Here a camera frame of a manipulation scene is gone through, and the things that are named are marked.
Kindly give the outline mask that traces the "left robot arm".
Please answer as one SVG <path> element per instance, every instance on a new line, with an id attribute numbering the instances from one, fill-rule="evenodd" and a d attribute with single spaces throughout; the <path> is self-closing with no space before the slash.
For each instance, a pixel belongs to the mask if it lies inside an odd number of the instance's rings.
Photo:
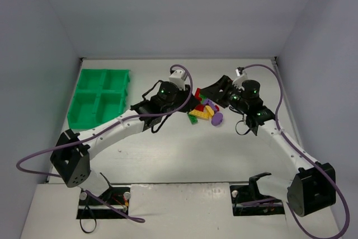
<path id="1" fill-rule="evenodd" d="M 183 90 L 174 83 L 160 81 L 150 99 L 130 107 L 122 115 L 79 133 L 68 129 L 60 135 L 50 161 L 68 188 L 79 187 L 100 197 L 112 188 L 108 179 L 91 168 L 91 160 L 113 144 L 146 130 L 156 132 L 175 111 L 189 113 L 199 101 L 189 85 Z"/>

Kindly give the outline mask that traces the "red lego block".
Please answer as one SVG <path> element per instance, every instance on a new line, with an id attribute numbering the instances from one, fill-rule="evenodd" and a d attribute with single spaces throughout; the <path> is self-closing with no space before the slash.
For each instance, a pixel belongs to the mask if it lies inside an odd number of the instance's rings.
<path id="1" fill-rule="evenodd" d="M 200 91 L 201 91 L 200 88 L 197 88 L 197 89 L 196 89 L 195 97 L 200 97 Z"/>

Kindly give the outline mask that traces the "purple curved lego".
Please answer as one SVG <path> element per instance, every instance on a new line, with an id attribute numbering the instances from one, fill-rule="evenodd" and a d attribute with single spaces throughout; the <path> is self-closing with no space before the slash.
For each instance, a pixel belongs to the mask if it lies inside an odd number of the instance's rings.
<path id="1" fill-rule="evenodd" d="M 205 99 L 203 102 L 202 102 L 203 105 L 213 105 L 214 103 L 210 100 L 210 99 Z"/>

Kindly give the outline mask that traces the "red lego brick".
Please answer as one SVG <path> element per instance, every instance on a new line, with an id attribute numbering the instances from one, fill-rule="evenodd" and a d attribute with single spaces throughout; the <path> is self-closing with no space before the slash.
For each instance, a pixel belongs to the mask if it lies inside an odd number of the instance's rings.
<path id="1" fill-rule="evenodd" d="M 204 108 L 205 108 L 205 106 L 203 104 L 199 104 L 195 107 L 195 110 L 203 112 Z"/>

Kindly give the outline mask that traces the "green curved lego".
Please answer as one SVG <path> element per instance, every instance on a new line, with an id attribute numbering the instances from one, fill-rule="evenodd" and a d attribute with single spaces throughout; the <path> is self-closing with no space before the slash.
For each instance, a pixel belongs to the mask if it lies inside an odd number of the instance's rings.
<path id="1" fill-rule="evenodd" d="M 196 95 L 195 98 L 198 99 L 200 102 L 202 102 L 206 99 L 206 97 L 201 94 Z"/>

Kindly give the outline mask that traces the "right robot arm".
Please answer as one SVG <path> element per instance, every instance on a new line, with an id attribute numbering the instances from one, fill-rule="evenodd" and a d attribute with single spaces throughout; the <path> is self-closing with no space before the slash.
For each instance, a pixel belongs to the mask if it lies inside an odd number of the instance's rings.
<path id="1" fill-rule="evenodd" d="M 222 76 L 200 93 L 222 108 L 231 106 L 242 113 L 249 130 L 286 164 L 286 176 L 263 172 L 249 178 L 255 200 L 270 196 L 284 201 L 300 217 L 335 204 L 334 168 L 329 163 L 321 164 L 301 148 L 296 151 L 298 144 L 287 142 L 289 135 L 277 128 L 277 117 L 260 98 L 259 82 L 245 75 L 234 81 Z"/>

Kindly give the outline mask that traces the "green lego brick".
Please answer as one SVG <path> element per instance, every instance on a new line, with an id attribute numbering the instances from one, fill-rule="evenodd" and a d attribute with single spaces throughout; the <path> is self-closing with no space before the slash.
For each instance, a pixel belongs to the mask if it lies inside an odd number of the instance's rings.
<path id="1" fill-rule="evenodd" d="M 188 114 L 187 116 L 188 116 L 188 119 L 189 119 L 189 121 L 190 121 L 190 123 L 191 123 L 192 125 L 198 123 L 197 117 L 195 117 L 195 116 L 193 116 L 193 115 L 190 115 L 190 114 Z"/>

